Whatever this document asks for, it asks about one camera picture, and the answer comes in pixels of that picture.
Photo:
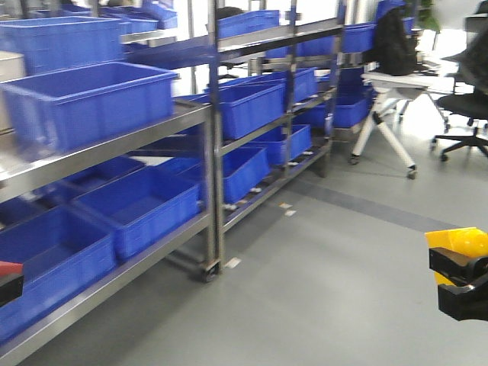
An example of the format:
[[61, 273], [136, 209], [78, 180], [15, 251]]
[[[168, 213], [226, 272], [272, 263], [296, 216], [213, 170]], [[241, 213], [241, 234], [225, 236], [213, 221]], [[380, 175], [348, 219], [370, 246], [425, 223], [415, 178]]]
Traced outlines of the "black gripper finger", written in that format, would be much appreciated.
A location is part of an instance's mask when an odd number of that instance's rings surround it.
[[0, 307], [21, 297], [23, 288], [24, 276], [22, 274], [2, 275], [0, 283]]
[[487, 256], [471, 258], [446, 248], [430, 248], [429, 267], [449, 281], [475, 281], [487, 273]]
[[457, 321], [487, 321], [487, 274], [464, 286], [439, 285], [438, 308]]

